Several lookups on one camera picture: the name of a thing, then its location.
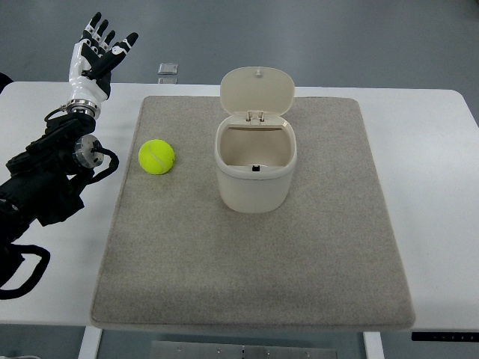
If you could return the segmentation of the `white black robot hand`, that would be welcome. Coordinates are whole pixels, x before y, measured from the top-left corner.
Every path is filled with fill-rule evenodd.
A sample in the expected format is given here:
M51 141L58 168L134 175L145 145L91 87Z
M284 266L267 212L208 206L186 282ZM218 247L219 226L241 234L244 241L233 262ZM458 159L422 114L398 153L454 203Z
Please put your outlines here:
M100 12L96 13L73 48L69 71L71 100L100 105L109 98L112 71L128 55L138 34L133 32L116 43L114 38L115 31L109 30L109 21Z

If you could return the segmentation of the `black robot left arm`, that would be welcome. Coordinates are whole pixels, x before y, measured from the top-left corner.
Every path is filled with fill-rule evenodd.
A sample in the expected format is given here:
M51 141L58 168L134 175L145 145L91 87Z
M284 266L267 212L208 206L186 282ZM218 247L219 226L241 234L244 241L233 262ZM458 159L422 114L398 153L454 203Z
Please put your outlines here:
M6 164L10 179L1 185L1 283L16 274L26 256L39 261L22 285L1 289L3 300L32 291L50 260L46 249L15 241L33 221L47 226L74 215L84 206L80 194L85 187L118 169L117 155L92 134L105 97L74 90L66 105L45 117L44 134Z

